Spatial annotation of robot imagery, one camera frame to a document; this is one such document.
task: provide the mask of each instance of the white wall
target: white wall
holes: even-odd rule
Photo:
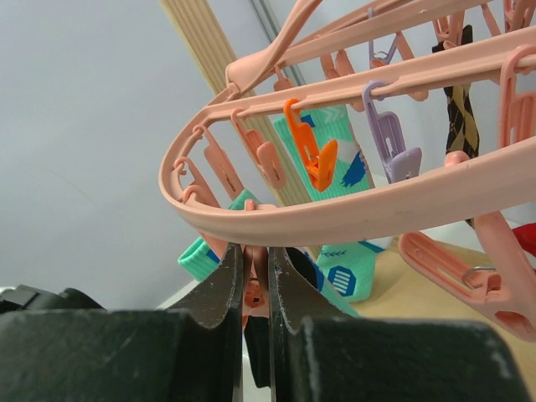
[[[294,1],[266,0],[274,10],[280,25],[290,12]],[[316,29],[321,28],[334,19],[361,7],[368,0],[326,0],[320,4],[314,14],[307,21],[306,26],[300,32],[301,38]],[[490,8],[499,24],[503,26],[502,6],[503,2],[494,0],[490,2]],[[473,8],[466,13],[466,23],[473,26],[474,40],[488,38],[489,31],[484,23],[480,8]],[[434,29],[431,23],[421,25],[405,31],[405,36],[415,54],[415,57],[431,53],[431,47],[437,44]],[[374,42],[375,49],[389,50],[391,37],[382,38]],[[360,44],[347,49],[348,56],[356,71],[369,68],[369,48],[367,44]],[[400,61],[399,55],[395,55],[393,62]],[[318,60],[299,64],[301,72],[307,83],[324,80],[324,75]],[[536,74],[532,76],[519,76],[518,88],[528,90],[536,89]],[[472,85],[472,107],[477,120],[481,135],[481,154],[491,152],[497,148],[497,110],[498,110],[498,86],[491,81],[478,82]],[[379,111],[391,110],[397,113],[404,130],[407,147],[420,147],[423,151],[421,171],[438,168],[442,165],[445,157],[446,135],[448,133],[448,119],[446,114],[446,98],[443,90],[430,92],[428,100],[416,102],[408,96],[388,98],[377,102]],[[370,134],[367,118],[363,113],[351,111],[353,128],[358,141],[368,159],[373,173],[384,174],[374,140]],[[514,209],[509,209],[506,216],[512,221],[528,223],[536,221],[536,204],[525,204]]]
[[[251,40],[251,29],[235,34]],[[0,286],[156,307],[191,281],[177,258],[197,237],[157,171],[213,97],[164,11],[147,0],[3,0],[0,55]],[[230,126],[214,134],[271,201]]]

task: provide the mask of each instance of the red fabric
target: red fabric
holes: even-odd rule
[[[536,257],[536,223],[519,226],[513,233],[523,250]]]

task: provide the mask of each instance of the clip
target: clip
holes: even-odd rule
[[[276,65],[274,70],[276,71],[277,76],[277,81],[274,84],[274,91],[277,92],[278,90],[288,90],[289,88],[292,88],[291,81],[283,75],[279,65]]]
[[[239,133],[245,147],[248,150],[254,164],[259,168],[263,176],[273,188],[281,188],[285,185],[286,176],[277,155],[276,146],[273,142],[265,141],[262,135],[255,129],[247,130],[239,120],[237,109],[231,113],[231,122]]]
[[[363,89],[363,103],[367,113],[374,143],[384,165],[389,183],[396,183],[419,175],[422,151],[420,148],[405,149],[404,136],[398,116],[392,111],[378,113],[370,97],[375,88],[386,86],[382,81],[370,81]]]
[[[246,199],[245,211],[256,211],[262,209],[254,199]],[[244,264],[250,267],[250,279],[244,291],[244,305],[242,307],[242,331],[248,322],[249,316],[268,317],[269,303],[265,299],[260,286],[258,272],[266,276],[268,270],[268,250],[266,247],[257,245],[246,245],[243,249]]]
[[[463,20],[465,11],[454,13],[448,17],[442,17],[432,21],[434,24],[435,36],[438,42],[448,40],[459,46],[461,44],[461,31],[463,30]]]
[[[515,49],[501,67],[499,103],[499,147],[526,140],[536,131],[536,91],[516,94],[516,66],[523,57],[536,54],[536,46],[524,44]],[[532,69],[524,69],[528,74]]]
[[[286,123],[312,186],[321,192],[326,190],[333,180],[337,164],[337,140],[330,140],[321,151],[318,151],[317,140],[311,126],[302,122],[299,110],[292,110],[292,105],[297,102],[298,99],[292,98],[285,103],[283,110]]]
[[[214,137],[206,126],[198,124],[193,128],[194,135],[196,132],[198,140],[205,136],[209,142],[209,145],[204,149],[204,157],[224,186],[227,194],[231,199],[235,199],[244,191],[244,185],[240,181],[227,153],[214,140]]]
[[[504,32],[527,28],[532,22],[536,0],[502,0]]]
[[[462,151],[446,166],[468,161]],[[474,219],[495,268],[471,267],[420,232],[402,234],[399,252],[413,269],[519,338],[536,342],[536,275],[500,212]]]
[[[214,193],[205,181],[201,172],[195,167],[189,157],[179,157],[173,164],[173,167],[179,176],[184,176],[186,174],[186,169],[184,168],[185,164],[188,165],[188,170],[190,173],[192,173],[193,181],[184,189],[183,195],[179,201],[185,204],[193,195],[194,199],[201,204],[214,208],[220,208]],[[218,258],[221,259],[225,254],[225,249],[227,249],[227,242],[220,239],[215,239],[214,237],[208,236],[202,232],[199,232],[199,235],[204,241],[207,242],[207,245],[209,245],[210,249],[218,256]]]
[[[335,78],[344,77],[345,75],[355,74],[353,69],[352,62],[348,58],[346,50],[341,49],[337,52],[335,56],[335,64],[331,54],[323,54],[320,56],[320,64],[322,65],[322,71],[326,80],[333,80]],[[355,102],[350,104],[350,107],[355,111],[364,111],[365,107],[363,106],[363,100],[357,99]]]

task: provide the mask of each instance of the sock pattern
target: sock pattern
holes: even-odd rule
[[[461,33],[461,45],[472,43],[472,26],[467,25]],[[432,48],[432,53],[445,50],[443,42]],[[455,85],[443,88],[446,95],[446,109],[449,116],[449,133],[446,138],[446,153],[463,151],[469,158],[478,156],[480,135],[469,100],[469,85]],[[466,219],[472,227],[472,219]]]

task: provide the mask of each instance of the hanger hook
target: hanger hook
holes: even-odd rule
[[[387,86],[387,84],[383,81],[374,80],[370,81],[366,86],[363,88],[362,97],[370,99],[370,96],[372,95],[372,90],[375,90],[376,88],[382,88],[384,86]],[[378,101],[382,101],[385,99],[385,95],[378,95],[377,96]]]

